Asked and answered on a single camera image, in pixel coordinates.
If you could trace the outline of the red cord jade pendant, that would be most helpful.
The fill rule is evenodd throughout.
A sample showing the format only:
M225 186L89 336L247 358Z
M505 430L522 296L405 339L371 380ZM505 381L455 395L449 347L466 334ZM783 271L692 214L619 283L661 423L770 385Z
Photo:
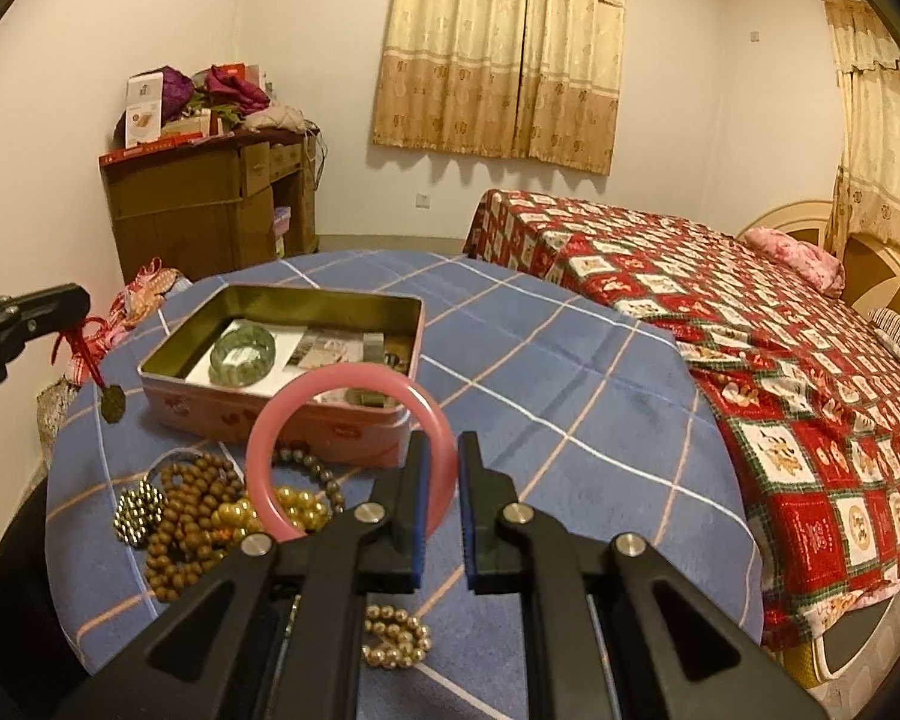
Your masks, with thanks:
M68 369L64 378L76 387L91 380L100 398L98 411L107 424L116 424L126 413L126 394L118 383L108 383L102 374L102 361L125 339L126 328L113 325L103 317L86 317L79 325L59 333L52 349L56 361L63 344L69 348Z

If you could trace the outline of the thin metal bangle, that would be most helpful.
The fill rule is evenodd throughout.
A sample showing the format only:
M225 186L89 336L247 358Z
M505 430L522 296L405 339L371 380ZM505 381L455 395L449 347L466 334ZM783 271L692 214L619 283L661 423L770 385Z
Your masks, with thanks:
M160 457L157 457L154 463L149 466L148 471L144 473L144 481L151 486L159 484L159 476L164 470L170 468L174 463L185 463L185 465L193 465L193 463L201 458L203 454L196 449L183 447L183 449L172 449Z

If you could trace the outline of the green jade bangle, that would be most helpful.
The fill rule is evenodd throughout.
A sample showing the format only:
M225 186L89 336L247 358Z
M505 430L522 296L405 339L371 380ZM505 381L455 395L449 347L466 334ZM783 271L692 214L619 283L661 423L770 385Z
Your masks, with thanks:
M240 320L212 345L209 380L217 387L250 387L271 372L275 359L272 333L263 325Z

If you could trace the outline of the pink bangle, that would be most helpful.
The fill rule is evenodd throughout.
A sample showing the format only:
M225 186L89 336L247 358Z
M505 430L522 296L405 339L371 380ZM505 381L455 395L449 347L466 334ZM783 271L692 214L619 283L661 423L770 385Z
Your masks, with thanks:
M284 424L302 406L329 390L359 387L388 395L406 406L429 437L430 475L427 489L425 534L442 525L457 486L457 443L447 416L429 392L413 379L372 362L338 362L308 371L284 385L260 411L245 449L245 488L263 530L278 543L304 536L279 507L271 484L272 454Z

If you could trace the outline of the silver clip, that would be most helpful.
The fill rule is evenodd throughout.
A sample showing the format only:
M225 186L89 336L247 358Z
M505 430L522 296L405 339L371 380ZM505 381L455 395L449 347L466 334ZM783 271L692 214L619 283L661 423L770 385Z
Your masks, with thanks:
M367 332L362 335L361 351L354 358L356 362L370 362L370 364L386 364L385 335L382 332ZM362 387L349 387L346 390L346 400L354 406L365 408L385 408L386 396L367 390Z

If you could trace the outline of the pile of clothes on floor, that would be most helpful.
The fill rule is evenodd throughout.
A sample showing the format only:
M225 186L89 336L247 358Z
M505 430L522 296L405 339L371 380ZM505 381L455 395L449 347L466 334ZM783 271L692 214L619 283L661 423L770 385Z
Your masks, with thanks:
M68 348L69 361L63 376L37 395L37 431L43 460L50 461L66 411L79 390L87 380L97 382L94 374L100 372L100 364L110 351L130 338L133 330L162 307L172 289L184 282L182 271L165 266L155 257L116 294L107 314L84 320L77 333L82 343L74 343L66 335L55 340L52 362L56 362L61 346Z

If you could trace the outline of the brown wooden cabinet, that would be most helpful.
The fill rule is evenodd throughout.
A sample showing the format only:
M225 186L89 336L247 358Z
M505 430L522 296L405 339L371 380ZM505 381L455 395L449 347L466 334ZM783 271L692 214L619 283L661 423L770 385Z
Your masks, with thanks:
M190 280L318 250L318 133L263 128L101 167L121 273Z

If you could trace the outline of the long red box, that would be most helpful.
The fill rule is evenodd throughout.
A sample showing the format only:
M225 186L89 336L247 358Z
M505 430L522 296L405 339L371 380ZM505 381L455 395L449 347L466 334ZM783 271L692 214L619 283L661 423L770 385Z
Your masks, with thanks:
M165 153L165 151L172 151L172 149L196 143L198 140L203 140L203 135L198 132L170 135L170 137L159 138L155 142L138 143L134 146L126 146L126 148L115 149L115 151L110 151L110 153L102 154L98 158L98 165L107 167L112 164L123 163L123 161L136 160L136 158L141 158L141 156L149 156L149 154Z

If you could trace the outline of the white product box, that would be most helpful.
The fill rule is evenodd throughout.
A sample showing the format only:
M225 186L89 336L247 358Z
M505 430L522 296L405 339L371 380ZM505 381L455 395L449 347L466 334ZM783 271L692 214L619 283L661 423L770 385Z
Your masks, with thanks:
M126 83L125 145L154 143L162 130L164 73L153 71L131 76Z

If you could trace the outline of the paper sheet in tin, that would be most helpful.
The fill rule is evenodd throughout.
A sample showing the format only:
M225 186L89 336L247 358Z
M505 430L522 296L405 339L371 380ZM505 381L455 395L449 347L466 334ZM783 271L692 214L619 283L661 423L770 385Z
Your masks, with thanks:
M222 323L221 327L211 333L208 348L193 362L183 369L178 378L188 385L215 387L231 394L260 395L272 397L286 383L301 377L305 372L320 367L336 364L336 362L356 362L354 358L361 351L361 330L343 330L342 328L317 327L310 325L279 325L279 323L258 323L272 333L276 340L276 359L271 372L260 382L250 387L230 388L217 387L209 380L209 353L212 345L222 333L230 330L237 322L245 319L232 319ZM395 371L409 371L411 353L414 349L414 337L411 333L385 333L386 364Z

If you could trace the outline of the red patterned bedspread bed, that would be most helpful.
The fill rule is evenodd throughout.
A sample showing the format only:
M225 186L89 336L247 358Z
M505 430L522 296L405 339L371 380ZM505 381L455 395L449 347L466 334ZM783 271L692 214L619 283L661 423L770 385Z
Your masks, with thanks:
M712 227L489 190L466 254L673 335L715 413L784 650L900 590L900 361L852 307Z

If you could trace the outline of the purple cloth on cabinet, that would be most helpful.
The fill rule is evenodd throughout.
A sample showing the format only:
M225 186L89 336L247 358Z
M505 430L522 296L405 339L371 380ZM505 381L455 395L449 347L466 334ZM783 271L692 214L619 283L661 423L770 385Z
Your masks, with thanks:
M205 91L213 106L233 106L244 117L268 109L268 95L240 75L213 65L205 76Z

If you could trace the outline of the pink pillow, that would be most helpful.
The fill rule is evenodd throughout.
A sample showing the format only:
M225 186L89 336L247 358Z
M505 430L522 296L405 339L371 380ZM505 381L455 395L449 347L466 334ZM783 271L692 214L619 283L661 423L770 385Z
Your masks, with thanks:
M809 286L828 298L840 298L845 289L845 266L819 245L800 241L774 227L756 226L741 236L749 249L786 266Z

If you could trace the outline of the cream wooden headboard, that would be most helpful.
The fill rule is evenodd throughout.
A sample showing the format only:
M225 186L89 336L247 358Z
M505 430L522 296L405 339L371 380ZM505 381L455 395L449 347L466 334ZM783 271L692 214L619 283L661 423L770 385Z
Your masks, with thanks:
M821 245L831 215L829 200L800 200L786 203L759 216L750 227L780 229L798 241ZM900 250L871 236L848 239L844 250L847 281L842 293L845 304L866 316L878 307L889 307L900 315Z

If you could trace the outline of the beige window curtain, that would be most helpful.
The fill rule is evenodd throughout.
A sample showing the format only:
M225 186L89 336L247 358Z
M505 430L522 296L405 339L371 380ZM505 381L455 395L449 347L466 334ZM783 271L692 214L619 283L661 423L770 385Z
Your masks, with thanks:
M375 145L605 176L626 0L391 0Z

